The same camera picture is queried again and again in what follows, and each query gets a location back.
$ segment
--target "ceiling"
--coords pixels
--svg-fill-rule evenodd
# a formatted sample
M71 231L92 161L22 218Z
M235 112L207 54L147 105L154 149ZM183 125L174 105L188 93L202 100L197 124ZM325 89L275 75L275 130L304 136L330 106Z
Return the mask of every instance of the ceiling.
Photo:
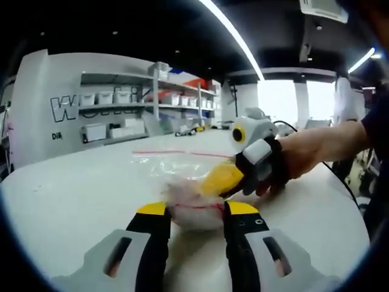
M214 0L240 32L262 68L350 68L371 45L353 20L344 25L305 16L298 0ZM223 80L226 73L252 69L225 27L198 0L144 0L128 8L30 12L5 32L0 69L14 75L22 56L40 49L50 54L100 52L164 61L204 78ZM303 43L312 61L301 62ZM355 76L375 84L382 73L368 61Z

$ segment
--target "human arm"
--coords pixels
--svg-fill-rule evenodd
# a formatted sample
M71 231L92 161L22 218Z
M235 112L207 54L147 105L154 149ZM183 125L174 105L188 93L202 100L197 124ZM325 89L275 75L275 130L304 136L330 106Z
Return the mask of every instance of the human arm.
M319 162L352 157L370 146L362 123L353 121L303 130L279 141L291 179L309 172Z

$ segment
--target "white lab coat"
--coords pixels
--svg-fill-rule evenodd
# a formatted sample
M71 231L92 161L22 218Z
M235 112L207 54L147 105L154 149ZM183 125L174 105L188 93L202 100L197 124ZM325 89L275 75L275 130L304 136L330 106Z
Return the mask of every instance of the white lab coat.
M360 120L364 117L365 101L363 94L355 92L347 78L338 79L335 93L333 123L337 125L347 120Z

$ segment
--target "floor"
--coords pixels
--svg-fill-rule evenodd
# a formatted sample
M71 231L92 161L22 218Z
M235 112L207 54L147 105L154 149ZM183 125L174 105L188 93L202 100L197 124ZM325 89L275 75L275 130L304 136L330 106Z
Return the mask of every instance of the floor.
M360 185L359 175L361 172L362 172L362 166L360 166L359 163L354 161L353 167L348 176L350 179L348 185L350 186L350 189L353 191L355 196L359 196L359 185Z

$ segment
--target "finger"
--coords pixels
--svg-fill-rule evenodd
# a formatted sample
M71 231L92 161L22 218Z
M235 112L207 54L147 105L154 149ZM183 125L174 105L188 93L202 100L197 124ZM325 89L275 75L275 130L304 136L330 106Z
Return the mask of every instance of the finger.
M269 187L270 187L270 181L266 180L260 182L255 191L256 195L257 196L263 195L264 193L266 193Z
M285 189L285 185L272 185L270 187L270 194L272 196L277 196L279 193L281 193Z
M255 178L248 179L246 185L243 188L243 195L248 196L254 193L257 185L258 185L258 181Z

